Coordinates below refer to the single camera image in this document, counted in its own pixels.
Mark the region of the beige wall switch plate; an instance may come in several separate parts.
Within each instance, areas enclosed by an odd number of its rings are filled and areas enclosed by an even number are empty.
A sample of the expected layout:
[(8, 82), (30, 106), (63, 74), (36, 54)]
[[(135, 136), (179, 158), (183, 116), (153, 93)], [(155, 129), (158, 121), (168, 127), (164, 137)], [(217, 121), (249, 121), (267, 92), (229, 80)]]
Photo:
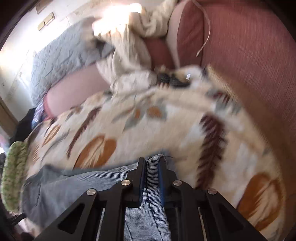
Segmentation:
[(38, 25), (38, 31), (41, 31), (45, 26), (49, 25), (55, 20), (55, 14), (51, 12), (41, 23)]

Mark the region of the green white patterned cloth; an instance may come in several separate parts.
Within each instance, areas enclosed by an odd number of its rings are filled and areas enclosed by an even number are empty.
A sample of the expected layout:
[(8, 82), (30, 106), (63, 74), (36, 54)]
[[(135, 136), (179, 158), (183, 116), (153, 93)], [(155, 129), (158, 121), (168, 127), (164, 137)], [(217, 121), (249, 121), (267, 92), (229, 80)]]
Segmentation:
[(23, 183), (26, 161), (28, 156), (27, 144), (14, 142), (8, 151), (1, 177), (1, 199), (6, 210), (17, 212)]

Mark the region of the grey quilted blanket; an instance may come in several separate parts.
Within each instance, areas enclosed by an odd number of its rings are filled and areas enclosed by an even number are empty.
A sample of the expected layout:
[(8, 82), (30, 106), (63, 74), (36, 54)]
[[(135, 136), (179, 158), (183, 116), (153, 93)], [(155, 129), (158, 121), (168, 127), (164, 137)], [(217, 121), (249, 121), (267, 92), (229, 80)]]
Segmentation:
[(82, 19), (35, 55), (30, 81), (34, 105), (66, 75), (92, 65), (114, 51), (112, 45), (95, 37), (94, 22), (93, 16)]

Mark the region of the cream leaf pattern fleece blanket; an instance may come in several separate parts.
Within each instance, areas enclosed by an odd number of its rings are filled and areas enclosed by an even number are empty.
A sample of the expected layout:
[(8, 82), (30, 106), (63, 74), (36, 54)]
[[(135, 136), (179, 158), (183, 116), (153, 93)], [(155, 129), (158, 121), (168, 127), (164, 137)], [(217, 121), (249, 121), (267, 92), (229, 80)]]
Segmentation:
[(172, 240), (161, 205), (158, 161), (196, 190), (214, 188), (267, 240), (285, 224), (280, 165), (259, 125), (214, 71), (188, 67), (186, 88), (96, 93), (27, 139), (22, 226), (38, 236), (88, 189), (126, 179), (147, 161), (140, 208), (128, 208), (125, 240)]

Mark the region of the black clothing pile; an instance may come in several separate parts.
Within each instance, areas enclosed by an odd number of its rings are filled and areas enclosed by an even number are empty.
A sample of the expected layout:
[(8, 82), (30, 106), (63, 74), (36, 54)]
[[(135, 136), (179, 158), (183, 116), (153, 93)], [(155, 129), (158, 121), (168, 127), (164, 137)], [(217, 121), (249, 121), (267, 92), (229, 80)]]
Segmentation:
[(29, 109), (26, 116), (18, 122), (13, 137), (10, 138), (10, 145), (17, 141), (24, 141), (40, 123), (40, 118), (35, 115), (36, 109), (36, 107)]

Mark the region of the white crumpled cloth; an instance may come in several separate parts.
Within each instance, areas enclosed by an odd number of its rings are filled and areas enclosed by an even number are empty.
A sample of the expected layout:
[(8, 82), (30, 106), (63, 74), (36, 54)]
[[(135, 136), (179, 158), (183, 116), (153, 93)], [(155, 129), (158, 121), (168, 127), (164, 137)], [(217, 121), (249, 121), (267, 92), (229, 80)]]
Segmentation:
[(111, 44), (114, 52), (96, 63), (114, 94), (148, 89), (156, 84), (145, 37), (163, 37), (176, 1), (163, 1), (151, 11), (140, 4), (110, 6), (92, 24), (95, 37)]

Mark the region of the black small device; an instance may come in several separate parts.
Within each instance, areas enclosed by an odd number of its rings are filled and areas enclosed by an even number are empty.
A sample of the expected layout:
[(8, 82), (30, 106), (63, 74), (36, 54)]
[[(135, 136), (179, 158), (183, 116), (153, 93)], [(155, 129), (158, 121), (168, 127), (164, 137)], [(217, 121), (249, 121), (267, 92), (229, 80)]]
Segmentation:
[(184, 73), (159, 73), (157, 75), (157, 85), (172, 88), (185, 88), (191, 85), (191, 74)]

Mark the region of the dark red pillow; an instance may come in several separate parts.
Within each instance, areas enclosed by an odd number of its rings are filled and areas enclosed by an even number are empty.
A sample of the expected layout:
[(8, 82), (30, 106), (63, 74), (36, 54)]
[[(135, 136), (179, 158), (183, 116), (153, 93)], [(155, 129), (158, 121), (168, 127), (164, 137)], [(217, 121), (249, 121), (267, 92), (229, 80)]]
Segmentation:
[(153, 66), (212, 65), (259, 94), (295, 131), (295, 41), (257, 1), (181, 1), (163, 38), (144, 40)]

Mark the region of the wooden door frame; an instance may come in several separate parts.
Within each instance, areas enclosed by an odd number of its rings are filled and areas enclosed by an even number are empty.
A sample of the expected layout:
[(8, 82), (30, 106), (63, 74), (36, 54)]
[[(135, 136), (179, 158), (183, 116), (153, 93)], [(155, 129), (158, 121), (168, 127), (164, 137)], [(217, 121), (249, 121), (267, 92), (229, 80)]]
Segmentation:
[(8, 109), (2, 98), (0, 98), (0, 123), (1, 128), (11, 138), (14, 135), (18, 121)]

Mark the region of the pink bed sheet mattress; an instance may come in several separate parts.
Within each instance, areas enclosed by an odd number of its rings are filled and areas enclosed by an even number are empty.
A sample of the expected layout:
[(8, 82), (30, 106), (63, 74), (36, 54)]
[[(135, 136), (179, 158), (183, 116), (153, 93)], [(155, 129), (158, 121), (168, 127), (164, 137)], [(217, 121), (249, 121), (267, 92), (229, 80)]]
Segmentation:
[(44, 111), (48, 117), (56, 117), (72, 107), (83, 103), (93, 94), (109, 90), (95, 64), (66, 75), (51, 87), (43, 99)]

